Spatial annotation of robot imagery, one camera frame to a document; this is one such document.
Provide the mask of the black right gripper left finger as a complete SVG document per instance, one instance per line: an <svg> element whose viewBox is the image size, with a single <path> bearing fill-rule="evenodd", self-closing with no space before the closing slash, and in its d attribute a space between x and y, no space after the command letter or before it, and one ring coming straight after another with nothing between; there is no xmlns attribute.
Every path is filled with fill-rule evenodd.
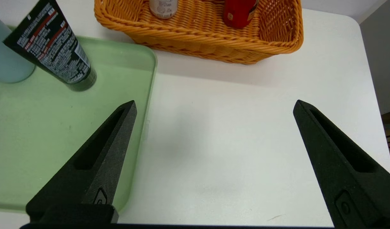
<svg viewBox="0 0 390 229"><path fill-rule="evenodd" d="M27 203L31 223L116 223L112 205L137 108L120 105Z"/></svg>

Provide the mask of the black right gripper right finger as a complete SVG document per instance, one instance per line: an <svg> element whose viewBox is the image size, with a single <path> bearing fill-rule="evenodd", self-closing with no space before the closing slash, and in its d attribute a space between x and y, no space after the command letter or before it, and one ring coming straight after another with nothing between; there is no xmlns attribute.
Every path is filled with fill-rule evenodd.
<svg viewBox="0 0 390 229"><path fill-rule="evenodd" d="M293 115L336 228L390 228L390 173L313 105Z"/></svg>

